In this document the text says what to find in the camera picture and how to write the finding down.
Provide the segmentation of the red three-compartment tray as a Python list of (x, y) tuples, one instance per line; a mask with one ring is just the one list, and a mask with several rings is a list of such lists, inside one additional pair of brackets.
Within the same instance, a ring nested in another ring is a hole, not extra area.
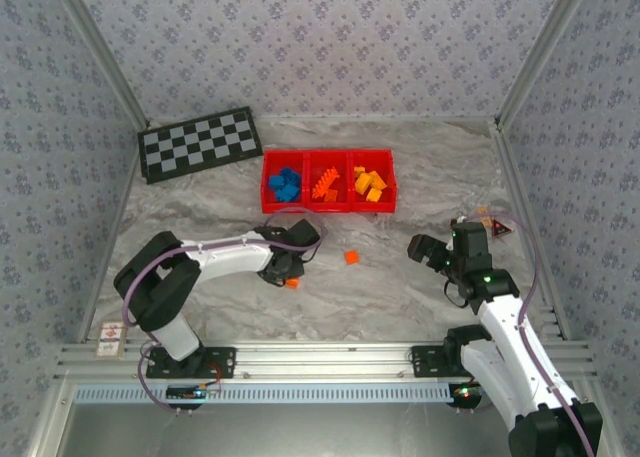
[[(336, 198), (314, 198), (314, 185), (332, 168), (339, 174), (329, 186), (336, 192)], [(291, 202), (280, 200), (271, 185), (273, 178), (286, 169), (300, 177), (297, 185), (299, 195)], [(366, 192), (356, 191), (358, 170), (374, 173), (386, 185), (377, 200), (372, 200)], [(389, 149), (280, 149), (264, 152), (260, 197), (265, 214), (295, 206), (316, 213), (393, 213), (397, 190), (393, 153)]]

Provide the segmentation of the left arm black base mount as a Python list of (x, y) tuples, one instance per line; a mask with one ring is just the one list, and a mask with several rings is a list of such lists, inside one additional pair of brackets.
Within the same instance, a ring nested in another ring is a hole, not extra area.
[(150, 379), (228, 379), (234, 377), (234, 347), (201, 347), (181, 361), (173, 359), (164, 348), (150, 352), (146, 377)]

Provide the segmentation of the white printed card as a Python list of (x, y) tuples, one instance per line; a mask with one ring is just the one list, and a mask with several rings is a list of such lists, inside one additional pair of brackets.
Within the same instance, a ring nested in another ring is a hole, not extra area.
[(122, 321), (105, 321), (101, 324), (95, 357), (98, 360), (118, 360), (126, 343), (127, 327)]

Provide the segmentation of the long orange lego beam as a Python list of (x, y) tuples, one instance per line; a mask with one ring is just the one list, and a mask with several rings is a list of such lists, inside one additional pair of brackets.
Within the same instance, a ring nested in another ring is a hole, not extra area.
[(340, 174), (338, 173), (335, 167), (328, 168), (324, 171), (324, 173), (319, 177), (317, 182), (314, 184), (311, 190), (311, 196), (313, 199), (324, 199), (325, 201), (329, 200), (329, 195), (336, 194), (337, 191), (332, 189), (331, 186), (333, 183), (340, 178)]

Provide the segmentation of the aluminium side rail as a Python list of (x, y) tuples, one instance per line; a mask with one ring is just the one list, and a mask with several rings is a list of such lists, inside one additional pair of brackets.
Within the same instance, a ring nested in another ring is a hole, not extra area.
[(511, 209), (531, 234), (531, 236), (528, 237), (526, 232), (522, 231), (520, 241), (527, 263), (532, 270), (537, 269), (538, 271), (538, 285), (536, 287), (535, 297), (542, 301), (545, 308), (550, 307), (555, 314), (555, 327), (557, 330), (548, 330), (550, 324), (544, 324), (541, 335), (547, 340), (559, 338), (572, 340), (573, 336), (562, 306), (561, 295), (554, 281), (549, 259), (544, 253), (544, 245), (538, 225), (527, 198), (525, 185), (511, 149), (511, 144), (509, 139), (497, 129), (496, 123), (493, 120), (488, 121), (488, 128), (496, 146), (497, 160), (502, 170), (504, 184), (511, 202)]
[(120, 227), (124, 212), (126, 210), (127, 201), (131, 192), (132, 184), (135, 180), (136, 168), (138, 166), (139, 166), (139, 147), (138, 147), (138, 144), (135, 144), (133, 156), (129, 160), (128, 167), (126, 168), (124, 187), (118, 196), (115, 216), (109, 228), (109, 234), (106, 240), (106, 247), (102, 254), (99, 265), (97, 267), (94, 283), (89, 293), (83, 318), (80, 323), (78, 333), (76, 335), (76, 339), (75, 339), (76, 343), (84, 344), (87, 341), (88, 336), (90, 335), (90, 329), (91, 329), (91, 324), (95, 315), (96, 305), (101, 293), (102, 285), (105, 280), (105, 276), (108, 270), (113, 249), (117, 241), (117, 237), (119, 234), (119, 227)]

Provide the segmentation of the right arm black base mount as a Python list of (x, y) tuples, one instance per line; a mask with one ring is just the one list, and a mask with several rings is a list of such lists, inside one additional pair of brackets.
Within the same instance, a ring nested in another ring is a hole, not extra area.
[(444, 345), (416, 345), (411, 347), (410, 361), (416, 378), (468, 377), (459, 358)]

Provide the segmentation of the aluminium corner post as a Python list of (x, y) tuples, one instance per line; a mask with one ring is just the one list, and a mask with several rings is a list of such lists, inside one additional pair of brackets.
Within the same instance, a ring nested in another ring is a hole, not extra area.
[(84, 0), (60, 0), (74, 26), (81, 34), (94, 60), (111, 86), (124, 112), (134, 128), (141, 131), (147, 128), (148, 120), (139, 104), (132, 87), (127, 81), (114, 53), (102, 35), (89, 7)]
[(499, 131), (511, 126), (582, 1), (555, 1), (496, 115)]

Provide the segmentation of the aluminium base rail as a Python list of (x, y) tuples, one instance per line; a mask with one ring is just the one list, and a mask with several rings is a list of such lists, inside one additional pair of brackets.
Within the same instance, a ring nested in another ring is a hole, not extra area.
[[(237, 349), (234, 377), (251, 382), (409, 381), (414, 378), (410, 343), (246, 341)], [(125, 345), (117, 360), (98, 360), (88, 344), (61, 349), (54, 368), (57, 378), (125, 382), (135, 377), (139, 341)]]

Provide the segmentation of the black grey checkerboard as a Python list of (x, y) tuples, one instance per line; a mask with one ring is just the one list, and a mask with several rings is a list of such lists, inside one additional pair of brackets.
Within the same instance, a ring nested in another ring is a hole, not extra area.
[(142, 131), (138, 146), (141, 175), (148, 184), (263, 155), (248, 107)]

